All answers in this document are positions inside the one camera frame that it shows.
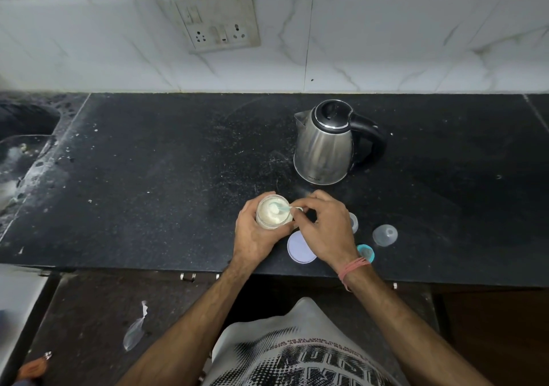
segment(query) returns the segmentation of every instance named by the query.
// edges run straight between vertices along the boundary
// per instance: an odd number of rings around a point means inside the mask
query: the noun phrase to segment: clear plastic cap
[[[374,243],[381,247],[393,244],[399,236],[399,232],[390,224],[380,225],[372,233]]]

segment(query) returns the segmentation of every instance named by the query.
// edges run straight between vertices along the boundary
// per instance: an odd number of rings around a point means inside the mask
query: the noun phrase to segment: kettle lid
[[[349,116],[353,109],[349,104],[340,100],[321,102],[314,109],[312,118],[316,126],[326,129],[327,132],[343,132],[349,127]]]

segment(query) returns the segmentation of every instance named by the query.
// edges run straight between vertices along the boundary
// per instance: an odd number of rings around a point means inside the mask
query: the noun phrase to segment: white lid
[[[296,231],[288,239],[288,254],[294,262],[301,263],[302,265],[311,263],[316,258],[316,255],[303,238],[301,231]]]
[[[356,218],[356,215],[354,215],[352,212],[349,212],[349,217],[351,217],[351,225],[353,226],[353,234],[355,234],[359,230],[359,219]]]

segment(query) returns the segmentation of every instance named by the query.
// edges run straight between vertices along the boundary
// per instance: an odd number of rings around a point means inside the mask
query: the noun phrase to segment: switch plate
[[[261,44],[252,0],[159,0],[191,53]]]

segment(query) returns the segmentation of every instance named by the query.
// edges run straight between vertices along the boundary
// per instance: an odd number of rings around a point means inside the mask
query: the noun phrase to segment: white powder
[[[268,199],[260,205],[257,213],[264,223],[278,225],[288,218],[289,212],[281,210],[278,208],[277,204],[287,205],[283,199],[278,197]]]

